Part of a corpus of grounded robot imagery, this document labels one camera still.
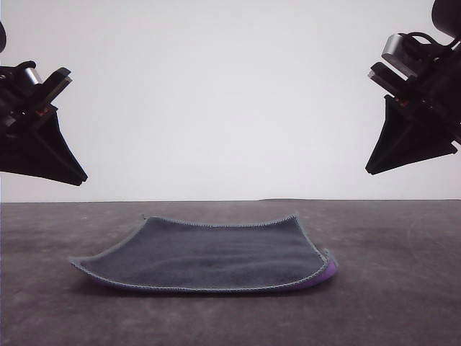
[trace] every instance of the white wall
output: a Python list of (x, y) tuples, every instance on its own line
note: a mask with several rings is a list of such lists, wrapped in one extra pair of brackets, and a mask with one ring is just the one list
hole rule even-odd
[(390, 34), (433, 0), (3, 0), (1, 62), (65, 66), (81, 187), (1, 174), (3, 201), (459, 198), (461, 155), (370, 176)]

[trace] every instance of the cloth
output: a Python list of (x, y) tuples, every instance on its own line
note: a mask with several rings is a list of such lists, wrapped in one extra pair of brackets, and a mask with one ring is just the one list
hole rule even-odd
[(69, 257), (98, 283), (170, 292), (297, 290), (337, 270), (297, 216), (251, 225), (149, 218), (126, 240), (91, 257)]

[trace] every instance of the black cable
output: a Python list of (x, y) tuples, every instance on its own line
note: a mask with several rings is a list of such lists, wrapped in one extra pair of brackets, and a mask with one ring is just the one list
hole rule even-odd
[(456, 44), (461, 40), (461, 35), (457, 36), (452, 42), (450, 42), (448, 45), (442, 45), (441, 43), (438, 43), (434, 38), (432, 38), (430, 35), (425, 34), (424, 32), (410, 32), (407, 34), (408, 36), (411, 37), (422, 37), (428, 40), (430, 43), (433, 45), (438, 45), (440, 47), (446, 47), (446, 48), (453, 48), (456, 46)]

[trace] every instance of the silver metal part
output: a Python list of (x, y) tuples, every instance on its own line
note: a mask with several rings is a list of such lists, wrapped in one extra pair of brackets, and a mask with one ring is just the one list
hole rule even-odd
[(390, 36), (381, 56), (405, 76), (418, 76), (417, 71), (412, 68), (415, 63), (414, 59), (403, 49), (402, 35), (394, 34)]
[(35, 68), (32, 68), (32, 67), (29, 67), (29, 68), (26, 68), (24, 70), (24, 72), (26, 73), (27, 77), (29, 77), (30, 81), (36, 85), (36, 84), (42, 84), (43, 81), (42, 79), (40, 78), (40, 76), (38, 75), (37, 71), (35, 70)]

